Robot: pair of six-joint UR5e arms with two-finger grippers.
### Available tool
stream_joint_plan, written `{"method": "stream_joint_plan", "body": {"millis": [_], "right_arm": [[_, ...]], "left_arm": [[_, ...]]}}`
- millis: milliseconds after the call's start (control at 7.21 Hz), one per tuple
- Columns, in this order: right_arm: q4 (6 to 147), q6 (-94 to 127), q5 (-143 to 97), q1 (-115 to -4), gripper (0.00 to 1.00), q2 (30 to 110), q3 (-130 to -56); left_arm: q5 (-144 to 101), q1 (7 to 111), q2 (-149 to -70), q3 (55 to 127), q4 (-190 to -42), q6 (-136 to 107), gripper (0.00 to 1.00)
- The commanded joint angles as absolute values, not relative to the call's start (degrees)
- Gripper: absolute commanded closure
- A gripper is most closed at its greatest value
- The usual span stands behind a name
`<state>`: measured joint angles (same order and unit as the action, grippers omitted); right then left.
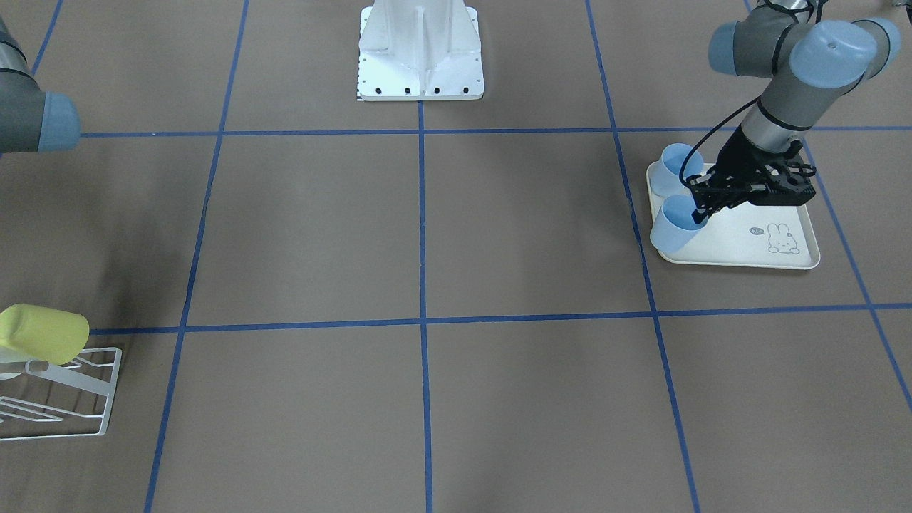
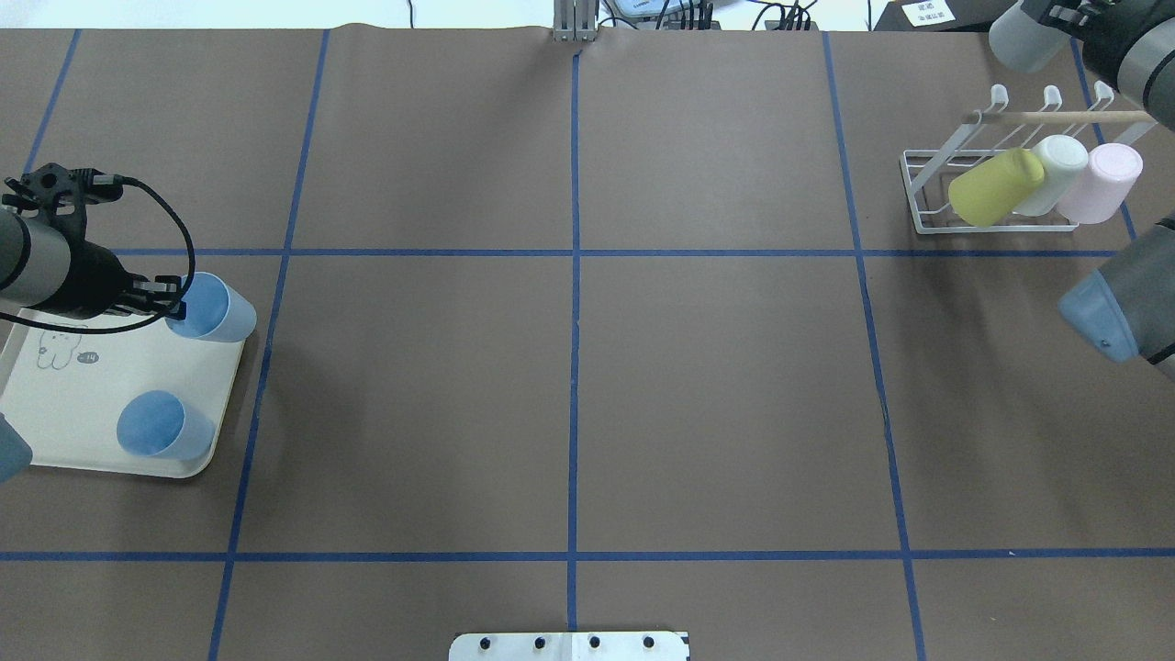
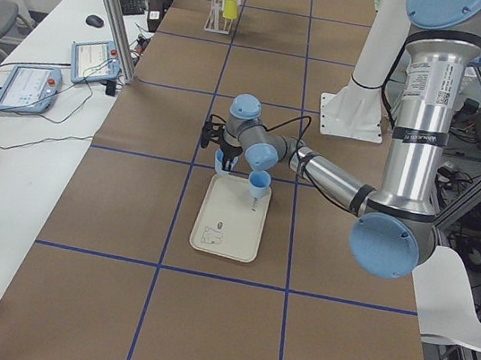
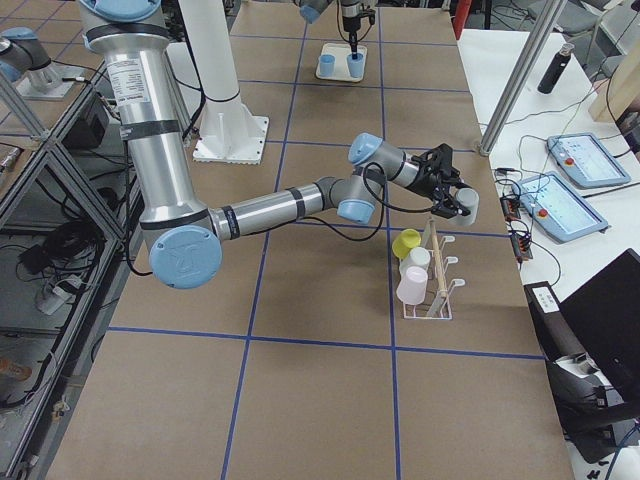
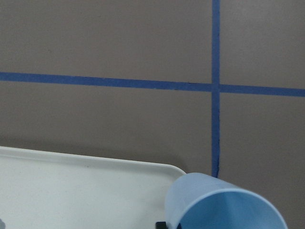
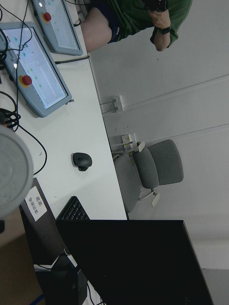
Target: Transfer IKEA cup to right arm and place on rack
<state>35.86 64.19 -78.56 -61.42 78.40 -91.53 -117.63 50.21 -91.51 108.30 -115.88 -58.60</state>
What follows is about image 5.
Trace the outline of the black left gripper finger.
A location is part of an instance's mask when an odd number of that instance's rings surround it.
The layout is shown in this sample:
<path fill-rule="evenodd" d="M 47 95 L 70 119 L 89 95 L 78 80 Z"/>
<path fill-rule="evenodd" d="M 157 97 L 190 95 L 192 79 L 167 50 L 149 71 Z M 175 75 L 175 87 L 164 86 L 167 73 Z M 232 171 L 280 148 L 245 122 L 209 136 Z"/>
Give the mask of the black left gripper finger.
<path fill-rule="evenodd" d="M 158 221 L 155 223 L 155 229 L 168 229 L 165 221 Z"/>

